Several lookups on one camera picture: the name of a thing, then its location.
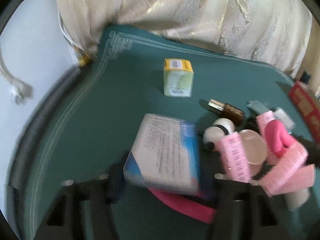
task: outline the blue and white box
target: blue and white box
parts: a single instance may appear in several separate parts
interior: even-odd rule
[[[198,147],[193,123],[146,114],[124,166],[124,178],[138,186],[195,195]]]

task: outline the yellow and green box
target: yellow and green box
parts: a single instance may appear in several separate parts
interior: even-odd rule
[[[191,97],[193,69],[190,61],[178,58],[164,60],[164,95]]]

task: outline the brown bottle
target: brown bottle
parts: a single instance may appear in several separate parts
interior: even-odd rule
[[[212,110],[221,111],[221,117],[231,120],[235,126],[240,125],[244,119],[244,112],[232,105],[224,104],[214,99],[210,99],[208,105],[212,107]]]

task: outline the white barcode label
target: white barcode label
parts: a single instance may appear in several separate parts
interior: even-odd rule
[[[182,69],[181,60],[170,60],[170,68]]]

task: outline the green table mat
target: green table mat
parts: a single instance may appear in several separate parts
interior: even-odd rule
[[[163,95],[165,58],[190,60],[195,73],[191,98]],[[247,115],[246,102],[259,100],[269,108],[282,107],[296,122],[294,133],[311,139],[287,97],[291,86],[288,77],[265,63],[223,56],[127,26],[107,27],[95,63],[62,102],[40,142],[25,198],[27,239],[35,235],[60,182],[90,180],[119,161],[131,148],[146,113],[193,121],[203,132],[218,118],[203,107],[204,100],[227,102]],[[287,211],[282,196],[271,198],[292,239],[306,239],[320,220],[317,196],[319,179],[309,201],[296,212]],[[128,186],[112,209],[123,240],[205,238],[206,224],[170,209],[147,189]]]

